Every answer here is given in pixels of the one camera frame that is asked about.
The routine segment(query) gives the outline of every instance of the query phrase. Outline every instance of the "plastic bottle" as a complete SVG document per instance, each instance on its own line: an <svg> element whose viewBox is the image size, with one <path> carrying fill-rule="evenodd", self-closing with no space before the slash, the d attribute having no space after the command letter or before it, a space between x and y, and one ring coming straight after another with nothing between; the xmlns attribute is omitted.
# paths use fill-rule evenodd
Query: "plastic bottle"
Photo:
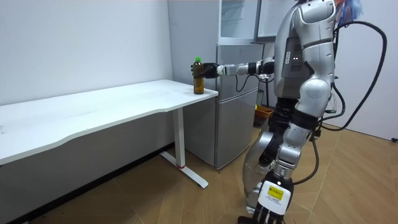
<svg viewBox="0 0 398 224"><path fill-rule="evenodd" d="M193 93L203 94L205 89L203 88L203 77L199 77L203 73L203 64L201 63L200 57L195 57L195 63L192 66L193 75Z"/></svg>

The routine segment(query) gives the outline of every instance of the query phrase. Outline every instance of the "white desk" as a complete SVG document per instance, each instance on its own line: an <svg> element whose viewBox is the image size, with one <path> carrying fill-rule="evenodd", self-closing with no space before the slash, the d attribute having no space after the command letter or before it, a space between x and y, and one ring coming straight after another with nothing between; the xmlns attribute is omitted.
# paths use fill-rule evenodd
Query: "white desk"
<svg viewBox="0 0 398 224"><path fill-rule="evenodd" d="M0 106L0 165L95 131L173 111L177 159L167 152L161 155L205 188L208 183L185 167L182 108L217 95L213 90L195 95L191 85L157 80Z"/></svg>

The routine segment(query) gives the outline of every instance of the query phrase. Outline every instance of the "baseboard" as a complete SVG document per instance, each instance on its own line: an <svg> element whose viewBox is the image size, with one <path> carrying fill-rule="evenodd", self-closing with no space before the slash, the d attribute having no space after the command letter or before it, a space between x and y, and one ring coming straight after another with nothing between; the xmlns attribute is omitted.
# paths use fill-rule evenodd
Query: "baseboard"
<svg viewBox="0 0 398 224"><path fill-rule="evenodd" d="M166 145L166 146L164 146L164 147L162 147L162 148L160 148L160 149L158 149L158 150L156 150L156 151L154 151L154 152L152 152L134 162L131 162L121 168L118 168L117 170L114 170L114 171L112 171L112 172L110 172L110 173L108 173L108 174L82 186L82 187L79 187L78 189L73 190L73 191L39 207L39 208L36 208L35 210L33 210L29 213L26 213L25 215L18 217L16 219L14 219L13 221L8 222L7 224L21 224L24 222L31 221L49 211L57 208L58 206L86 193L87 191L119 176L120 174L123 174L124 172L131 170L132 168L138 166L139 164L142 164L143 162L148 161L149 159L152 159L153 157L159 155L159 153L166 151L168 149L171 149L173 147L174 147L174 142L170 143L170 144L168 144L168 145Z"/></svg>

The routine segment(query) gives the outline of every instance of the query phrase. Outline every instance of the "table leg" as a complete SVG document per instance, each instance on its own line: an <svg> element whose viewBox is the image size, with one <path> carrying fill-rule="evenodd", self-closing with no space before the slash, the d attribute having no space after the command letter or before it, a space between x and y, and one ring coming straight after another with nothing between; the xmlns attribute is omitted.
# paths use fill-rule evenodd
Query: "table leg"
<svg viewBox="0 0 398 224"><path fill-rule="evenodd" d="M184 174L187 174L193 181L198 183L200 187L205 188L209 183L185 166L184 122L182 108L173 110L173 120L176 158L167 152L162 152L160 155L178 167Z"/></svg>

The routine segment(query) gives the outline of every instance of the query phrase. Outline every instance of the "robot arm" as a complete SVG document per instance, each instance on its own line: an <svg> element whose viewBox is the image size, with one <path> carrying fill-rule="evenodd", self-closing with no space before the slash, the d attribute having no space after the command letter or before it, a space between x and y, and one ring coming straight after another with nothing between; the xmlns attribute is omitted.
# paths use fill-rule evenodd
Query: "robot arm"
<svg viewBox="0 0 398 224"><path fill-rule="evenodd" d="M258 75L259 78L267 78L266 75L274 73L274 59L267 58L253 63L241 63L239 65L218 65L217 63L204 63L202 77L216 78L218 76L233 75Z"/></svg>

